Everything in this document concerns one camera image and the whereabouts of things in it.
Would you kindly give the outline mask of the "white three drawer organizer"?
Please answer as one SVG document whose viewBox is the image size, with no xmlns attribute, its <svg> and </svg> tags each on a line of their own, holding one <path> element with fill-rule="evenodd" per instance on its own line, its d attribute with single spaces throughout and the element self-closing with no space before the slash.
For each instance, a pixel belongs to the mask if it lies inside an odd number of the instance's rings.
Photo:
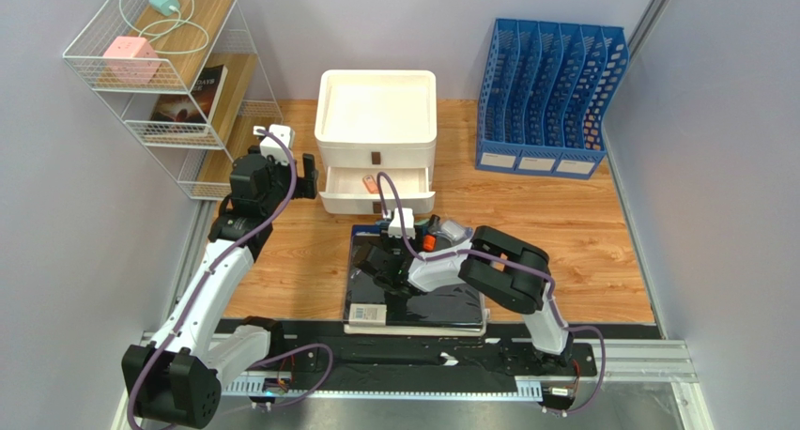
<svg viewBox="0 0 800 430">
<path fill-rule="evenodd" d="M 431 168 L 437 138 L 433 72 L 329 69 L 322 74 L 315 139 L 325 166 Z"/>
</svg>

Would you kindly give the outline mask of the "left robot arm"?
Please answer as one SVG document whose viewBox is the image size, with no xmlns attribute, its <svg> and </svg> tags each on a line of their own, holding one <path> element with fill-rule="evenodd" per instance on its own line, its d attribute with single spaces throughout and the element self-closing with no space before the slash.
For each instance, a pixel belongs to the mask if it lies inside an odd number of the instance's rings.
<svg viewBox="0 0 800 430">
<path fill-rule="evenodd" d="M 292 199 L 314 200 L 319 173 L 311 154 L 302 171 L 290 158 L 246 154 L 233 163 L 230 193 L 208 233 L 207 252 L 167 320 L 144 345 L 131 345 L 121 361 L 129 396 L 126 419 L 205 428 L 223 389 L 251 365 L 267 358 L 283 328 L 273 319 L 246 318 L 234 333 L 211 341 L 233 292 L 250 271 Z"/>
</svg>

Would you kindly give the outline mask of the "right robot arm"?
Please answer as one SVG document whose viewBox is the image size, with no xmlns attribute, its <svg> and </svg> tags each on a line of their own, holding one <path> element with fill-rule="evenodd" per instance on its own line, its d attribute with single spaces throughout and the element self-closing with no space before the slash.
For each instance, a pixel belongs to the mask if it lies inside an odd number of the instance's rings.
<svg viewBox="0 0 800 430">
<path fill-rule="evenodd" d="M 490 226 L 460 232 L 441 248 L 421 253 L 408 239 L 365 235 L 353 244 L 351 266 L 397 299 L 469 286 L 522 315 L 536 351 L 569 358 L 573 337 L 553 298 L 548 254 Z"/>
</svg>

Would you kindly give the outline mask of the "white drawer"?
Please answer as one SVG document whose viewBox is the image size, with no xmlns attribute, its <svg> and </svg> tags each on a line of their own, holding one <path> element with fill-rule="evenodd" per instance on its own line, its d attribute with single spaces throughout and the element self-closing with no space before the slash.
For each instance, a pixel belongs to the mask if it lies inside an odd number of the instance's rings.
<svg viewBox="0 0 800 430">
<path fill-rule="evenodd" d="M 385 169 L 394 184 L 403 207 L 416 215 L 433 210 L 436 193 L 428 181 L 428 168 Z M 328 167 L 325 189 L 319 193 L 323 206 L 330 214 L 380 215 L 382 206 L 377 188 L 371 192 L 364 183 L 366 177 L 377 182 L 376 169 Z"/>
</svg>

